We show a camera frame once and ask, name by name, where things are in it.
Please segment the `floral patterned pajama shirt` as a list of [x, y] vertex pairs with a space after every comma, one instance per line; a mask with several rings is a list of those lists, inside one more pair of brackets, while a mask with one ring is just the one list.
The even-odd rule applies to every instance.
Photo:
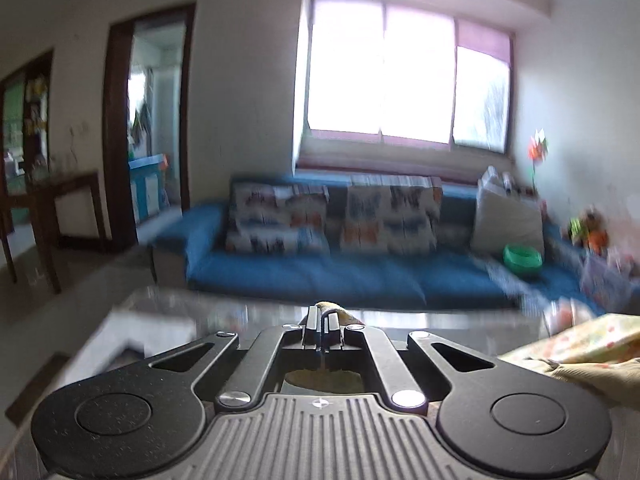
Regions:
[[589, 316], [574, 299], [544, 310], [551, 336], [500, 356], [504, 362], [588, 388], [614, 405], [639, 408], [639, 318]]

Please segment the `left butterfly print cushion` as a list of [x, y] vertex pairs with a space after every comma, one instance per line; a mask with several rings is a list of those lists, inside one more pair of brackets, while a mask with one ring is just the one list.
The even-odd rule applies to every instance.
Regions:
[[323, 254], [329, 250], [329, 190], [322, 185], [232, 186], [226, 249], [243, 254]]

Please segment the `butterfly print cushion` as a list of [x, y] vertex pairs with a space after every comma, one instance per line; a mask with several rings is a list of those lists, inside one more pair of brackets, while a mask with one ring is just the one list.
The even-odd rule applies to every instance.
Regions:
[[322, 185], [232, 186], [226, 249], [243, 254], [323, 254], [329, 250], [329, 190]]
[[340, 247], [344, 252], [426, 255], [437, 247], [442, 181], [376, 176], [349, 185]]

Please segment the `right butterfly print cushion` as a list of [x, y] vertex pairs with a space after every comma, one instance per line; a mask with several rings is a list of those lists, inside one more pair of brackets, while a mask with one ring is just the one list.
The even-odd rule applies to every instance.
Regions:
[[437, 247], [442, 181], [376, 176], [349, 185], [340, 247], [344, 252], [426, 255]]

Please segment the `blue sofa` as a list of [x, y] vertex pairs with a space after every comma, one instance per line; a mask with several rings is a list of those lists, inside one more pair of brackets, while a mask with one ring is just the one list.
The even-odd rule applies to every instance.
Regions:
[[[158, 284], [224, 296], [296, 304], [328, 300], [348, 308], [383, 310], [494, 310], [538, 312], [562, 298], [606, 312], [580, 290], [588, 252], [563, 242], [542, 222], [544, 264], [539, 273], [512, 273], [498, 255], [470, 247], [477, 191], [442, 185], [435, 226], [437, 247], [426, 255], [344, 252], [340, 247], [347, 188], [376, 176], [339, 181], [237, 177], [225, 200], [194, 206], [155, 237], [152, 265]], [[237, 183], [322, 185], [329, 190], [323, 254], [243, 254], [226, 249], [232, 186]]]

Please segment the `white paper sheet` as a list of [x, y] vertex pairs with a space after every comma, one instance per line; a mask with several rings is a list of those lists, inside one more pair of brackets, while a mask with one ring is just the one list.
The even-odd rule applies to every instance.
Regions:
[[148, 358], [187, 344], [197, 333], [192, 318], [111, 310], [66, 366], [58, 384], [66, 386], [100, 374], [124, 351]]

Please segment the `grey pillow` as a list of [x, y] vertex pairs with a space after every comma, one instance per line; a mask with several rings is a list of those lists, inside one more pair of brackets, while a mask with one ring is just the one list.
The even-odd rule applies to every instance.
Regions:
[[534, 200], [508, 194], [500, 186], [480, 184], [470, 247], [479, 254], [498, 255], [506, 245], [531, 247], [544, 255], [539, 206]]

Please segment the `green plastic bowl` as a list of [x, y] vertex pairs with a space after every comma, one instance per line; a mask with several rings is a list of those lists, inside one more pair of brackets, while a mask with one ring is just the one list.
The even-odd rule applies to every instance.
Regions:
[[503, 249], [502, 260], [512, 273], [519, 276], [536, 275], [544, 264], [544, 258], [535, 248], [513, 244]]

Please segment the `blue white small cabinet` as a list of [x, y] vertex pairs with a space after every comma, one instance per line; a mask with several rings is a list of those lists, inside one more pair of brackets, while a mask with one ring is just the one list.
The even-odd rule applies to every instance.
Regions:
[[140, 157], [128, 162], [129, 180], [136, 225], [157, 216], [166, 206], [164, 154]]

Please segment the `white plush toy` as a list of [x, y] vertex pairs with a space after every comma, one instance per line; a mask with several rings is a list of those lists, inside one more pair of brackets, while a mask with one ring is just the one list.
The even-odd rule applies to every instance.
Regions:
[[481, 188], [489, 188], [491, 191], [511, 195], [518, 194], [520, 188], [509, 171], [499, 172], [496, 167], [488, 166], [484, 174], [478, 180]]

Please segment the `colourful pinwheel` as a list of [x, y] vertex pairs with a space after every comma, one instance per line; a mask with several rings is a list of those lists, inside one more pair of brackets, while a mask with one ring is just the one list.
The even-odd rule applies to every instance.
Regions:
[[538, 129], [534, 135], [529, 139], [527, 148], [527, 156], [532, 165], [530, 170], [530, 180], [532, 180], [532, 190], [537, 192], [536, 174], [537, 168], [542, 164], [548, 155], [548, 140], [544, 129]]

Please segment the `teddy bear toy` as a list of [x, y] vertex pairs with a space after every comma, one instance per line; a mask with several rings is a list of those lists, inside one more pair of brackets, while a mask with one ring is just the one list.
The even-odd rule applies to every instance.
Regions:
[[589, 206], [577, 217], [571, 218], [567, 232], [574, 246], [594, 252], [600, 257], [605, 255], [608, 249], [608, 232], [602, 214], [595, 206]]

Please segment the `clear plastic storage box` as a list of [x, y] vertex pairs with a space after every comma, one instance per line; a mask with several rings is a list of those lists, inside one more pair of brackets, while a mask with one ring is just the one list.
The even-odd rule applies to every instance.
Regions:
[[580, 290], [606, 312], [639, 314], [638, 276], [620, 273], [593, 252], [582, 266]]

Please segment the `dark wooden cabinet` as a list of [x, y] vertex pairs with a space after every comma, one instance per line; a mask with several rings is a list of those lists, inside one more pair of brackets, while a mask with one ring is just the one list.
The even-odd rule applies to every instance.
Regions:
[[28, 212], [28, 220], [52, 292], [61, 291], [53, 252], [66, 236], [58, 222], [56, 201], [87, 191], [91, 197], [98, 235], [97, 248], [107, 242], [96, 170], [56, 170], [50, 154], [50, 93], [54, 52], [49, 50], [27, 62], [1, 81], [1, 245], [10, 277], [17, 280], [8, 235], [14, 230], [13, 213]]

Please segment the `window with frame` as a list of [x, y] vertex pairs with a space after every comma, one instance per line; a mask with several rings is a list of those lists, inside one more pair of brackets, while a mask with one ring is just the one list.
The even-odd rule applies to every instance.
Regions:
[[375, 0], [312, 0], [306, 121], [323, 140], [508, 149], [512, 37]]

